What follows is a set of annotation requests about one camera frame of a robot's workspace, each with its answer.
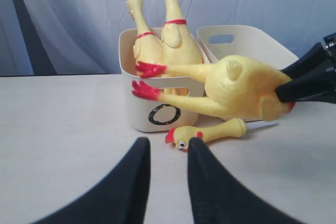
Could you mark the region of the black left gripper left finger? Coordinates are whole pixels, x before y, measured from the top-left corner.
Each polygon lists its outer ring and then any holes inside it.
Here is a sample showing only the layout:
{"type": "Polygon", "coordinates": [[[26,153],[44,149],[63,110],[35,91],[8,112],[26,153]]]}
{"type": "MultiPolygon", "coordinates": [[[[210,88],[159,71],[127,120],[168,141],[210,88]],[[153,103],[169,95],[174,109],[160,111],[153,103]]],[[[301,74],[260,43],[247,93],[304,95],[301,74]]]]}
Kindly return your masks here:
{"type": "Polygon", "coordinates": [[[103,180],[38,223],[143,223],[150,178],[150,141],[139,137],[103,180]]]}

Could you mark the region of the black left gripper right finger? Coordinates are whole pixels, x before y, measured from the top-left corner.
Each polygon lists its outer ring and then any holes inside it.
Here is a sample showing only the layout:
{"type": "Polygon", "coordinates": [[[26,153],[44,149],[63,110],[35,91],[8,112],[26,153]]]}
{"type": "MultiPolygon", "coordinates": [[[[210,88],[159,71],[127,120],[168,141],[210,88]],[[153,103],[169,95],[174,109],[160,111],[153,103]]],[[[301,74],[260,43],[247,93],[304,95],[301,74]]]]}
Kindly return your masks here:
{"type": "Polygon", "coordinates": [[[187,179],[194,223],[300,222],[248,190],[197,137],[189,142],[187,179]]]}

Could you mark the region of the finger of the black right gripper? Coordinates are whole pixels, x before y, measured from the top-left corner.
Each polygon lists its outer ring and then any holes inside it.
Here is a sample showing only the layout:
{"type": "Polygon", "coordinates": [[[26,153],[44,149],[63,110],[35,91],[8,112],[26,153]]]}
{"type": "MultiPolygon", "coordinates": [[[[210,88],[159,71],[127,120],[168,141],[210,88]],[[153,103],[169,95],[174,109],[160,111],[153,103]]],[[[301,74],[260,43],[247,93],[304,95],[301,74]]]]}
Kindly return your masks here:
{"type": "Polygon", "coordinates": [[[281,70],[289,77],[300,77],[325,61],[327,53],[321,42],[316,43],[304,56],[281,70]]]}
{"type": "Polygon", "coordinates": [[[327,59],[310,72],[275,89],[279,100],[335,103],[335,62],[327,59]]]}

